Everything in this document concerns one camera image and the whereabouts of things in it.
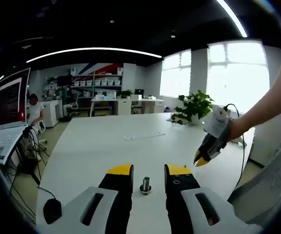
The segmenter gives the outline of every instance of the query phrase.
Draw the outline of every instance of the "ceiling light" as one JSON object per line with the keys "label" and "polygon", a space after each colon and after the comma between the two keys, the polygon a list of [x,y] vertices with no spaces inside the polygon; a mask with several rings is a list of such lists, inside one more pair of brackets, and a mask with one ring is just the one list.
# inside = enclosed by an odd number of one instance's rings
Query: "ceiling light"
{"label": "ceiling light", "polygon": [[237,18],[237,16],[235,15],[235,13],[233,12],[233,10],[229,7],[229,5],[227,5],[227,3],[224,0],[216,0],[218,2],[218,4],[221,5],[221,7],[223,7],[223,9],[227,12],[227,14],[229,15],[229,17],[232,19],[232,21],[234,22],[234,24],[236,25],[236,27],[238,28],[240,34],[242,35],[243,38],[248,37],[248,35],[246,34],[246,31],[244,30],[242,24],[240,23],[239,19]]}
{"label": "ceiling light", "polygon": [[0,80],[3,79],[3,78],[4,78],[4,76],[1,76],[1,77],[0,77]]}
{"label": "ceiling light", "polygon": [[142,52],[142,51],[137,51],[137,50],[128,50],[128,49],[119,49],[119,48],[107,48],[107,47],[88,47],[88,48],[77,48],[77,49],[69,49],[69,50],[60,50],[57,52],[52,52],[46,55],[38,56],[36,58],[28,60],[26,63],[32,62],[34,60],[47,57],[50,55],[56,55],[56,54],[61,54],[61,53],[66,53],[66,52],[73,52],[73,51],[81,51],[81,50],[114,50],[114,51],[123,51],[123,52],[130,52],[130,53],[136,53],[136,54],[141,54],[141,55],[148,55],[148,56],[153,56],[157,58],[162,58],[160,55],[155,55],[147,52]]}

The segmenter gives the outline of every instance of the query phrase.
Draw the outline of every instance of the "table surface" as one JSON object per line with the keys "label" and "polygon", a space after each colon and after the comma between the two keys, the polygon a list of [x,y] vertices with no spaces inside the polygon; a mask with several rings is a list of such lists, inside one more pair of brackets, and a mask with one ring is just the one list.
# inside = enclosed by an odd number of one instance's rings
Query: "table surface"
{"label": "table surface", "polygon": [[[132,210],[127,233],[171,233],[165,208],[164,165],[186,164],[202,187],[208,187],[227,200],[241,174],[241,144],[228,143],[208,164],[195,167],[196,150],[206,135],[200,126],[181,126],[166,121],[170,113],[131,116],[74,118],[57,142],[44,171],[40,186],[51,191],[66,205],[90,186],[98,187],[108,169],[134,165]],[[140,138],[126,141],[124,137]],[[254,128],[244,135],[247,162]],[[139,191],[142,179],[150,177],[153,191]],[[39,190],[37,224],[46,224],[43,206],[52,198]]]}
{"label": "table surface", "polygon": [[141,99],[141,100],[132,100],[132,99],[125,99],[125,98],[116,98],[116,99],[96,99],[95,97],[92,98],[91,101],[120,101],[120,100],[130,100],[130,101],[163,101],[161,99]]}

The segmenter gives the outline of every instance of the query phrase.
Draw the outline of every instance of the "black ceiling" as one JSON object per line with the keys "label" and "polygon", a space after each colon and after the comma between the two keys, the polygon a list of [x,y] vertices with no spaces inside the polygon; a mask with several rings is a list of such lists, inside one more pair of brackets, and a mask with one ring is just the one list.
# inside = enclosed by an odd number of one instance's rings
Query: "black ceiling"
{"label": "black ceiling", "polygon": [[[226,2],[249,38],[281,47],[281,29],[259,6],[250,0]],[[211,42],[239,38],[234,24],[214,0],[132,1],[130,4],[6,1],[0,4],[0,76],[6,70],[21,69],[29,59],[64,49],[115,47],[164,57],[184,49],[205,48]],[[125,52],[82,51],[41,58],[29,66],[43,69],[88,62],[131,62],[147,66],[157,61],[158,58]]]}

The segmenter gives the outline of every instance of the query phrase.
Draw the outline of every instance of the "floor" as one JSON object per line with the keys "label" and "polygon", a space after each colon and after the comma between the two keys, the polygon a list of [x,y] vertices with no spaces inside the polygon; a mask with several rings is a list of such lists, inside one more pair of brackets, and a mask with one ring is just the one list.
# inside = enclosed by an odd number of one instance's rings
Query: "floor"
{"label": "floor", "polygon": [[[79,117],[87,117],[87,112],[80,113]],[[48,140],[47,143],[47,153],[51,155],[56,143],[58,142],[61,134],[67,127],[67,123],[60,122],[58,123],[54,128],[48,128],[46,131],[39,135],[40,139],[46,139]],[[47,163],[49,157],[42,153],[42,158],[44,159],[45,163]],[[43,161],[39,162],[39,169],[40,169],[40,175],[42,176],[43,171],[45,169],[45,165]],[[241,186],[242,184],[250,181],[255,175],[257,175],[261,171],[261,168],[256,166],[255,164],[248,162],[243,173],[241,180],[237,187]],[[35,170],[35,175],[39,176],[38,168]],[[36,202],[37,202],[37,194],[38,194],[38,188],[33,180],[33,178],[30,175],[20,174],[16,176],[12,190],[11,195],[16,198],[16,200],[20,203],[21,206],[25,207],[25,209],[31,213],[31,219],[35,221],[35,216],[32,214],[30,210],[27,209],[27,207],[24,205],[22,199],[19,197],[17,191],[22,196],[23,200],[25,201],[26,205],[29,206],[29,208],[35,213],[36,210]]]}

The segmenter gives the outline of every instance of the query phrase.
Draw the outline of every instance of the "green leaves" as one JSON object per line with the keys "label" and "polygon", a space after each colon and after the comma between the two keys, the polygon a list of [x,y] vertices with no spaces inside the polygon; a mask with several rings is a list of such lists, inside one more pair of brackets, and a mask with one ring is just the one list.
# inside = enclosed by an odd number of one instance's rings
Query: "green leaves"
{"label": "green leaves", "polygon": [[198,90],[197,94],[190,94],[188,96],[179,95],[179,100],[183,102],[184,107],[176,107],[175,111],[179,114],[174,114],[171,119],[173,122],[182,124],[182,121],[176,120],[176,117],[191,121],[191,117],[197,115],[199,119],[205,117],[212,110],[213,99]]}

